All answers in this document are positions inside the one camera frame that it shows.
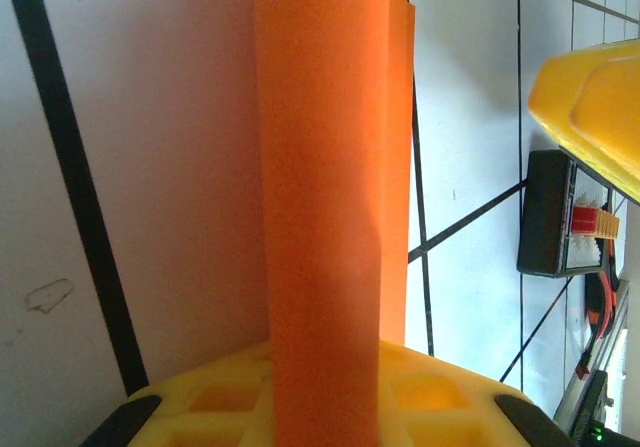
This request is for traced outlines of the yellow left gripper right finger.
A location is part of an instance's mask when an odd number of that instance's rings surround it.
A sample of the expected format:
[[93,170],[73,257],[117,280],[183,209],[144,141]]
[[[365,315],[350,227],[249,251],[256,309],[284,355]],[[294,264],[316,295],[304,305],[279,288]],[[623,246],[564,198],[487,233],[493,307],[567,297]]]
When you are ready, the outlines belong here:
[[380,446],[573,446],[520,390],[382,341]]

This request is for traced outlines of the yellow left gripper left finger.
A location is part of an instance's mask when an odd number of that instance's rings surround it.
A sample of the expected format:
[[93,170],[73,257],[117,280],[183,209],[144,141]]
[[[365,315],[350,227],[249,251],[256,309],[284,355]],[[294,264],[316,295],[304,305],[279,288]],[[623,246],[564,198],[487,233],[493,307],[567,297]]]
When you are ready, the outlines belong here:
[[270,344],[258,344],[140,389],[81,444],[272,446]]

